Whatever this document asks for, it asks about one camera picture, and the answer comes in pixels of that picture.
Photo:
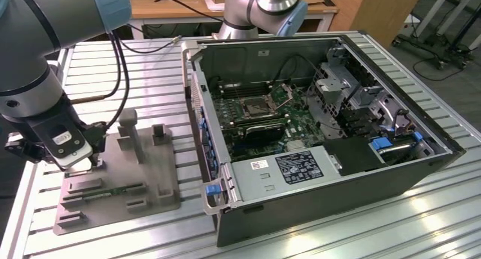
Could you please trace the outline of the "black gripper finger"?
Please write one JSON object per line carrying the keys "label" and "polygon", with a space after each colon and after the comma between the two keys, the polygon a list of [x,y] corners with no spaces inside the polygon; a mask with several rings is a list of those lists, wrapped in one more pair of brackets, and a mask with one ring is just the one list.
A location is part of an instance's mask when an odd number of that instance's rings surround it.
{"label": "black gripper finger", "polygon": [[92,147],[92,155],[88,157],[92,167],[99,164],[99,154],[106,149],[107,123],[104,121],[94,122],[83,126],[83,136]]}
{"label": "black gripper finger", "polygon": [[65,171],[55,161],[44,145],[28,141],[19,132],[8,133],[4,149],[28,162],[35,164],[47,162],[53,164],[60,171]]}

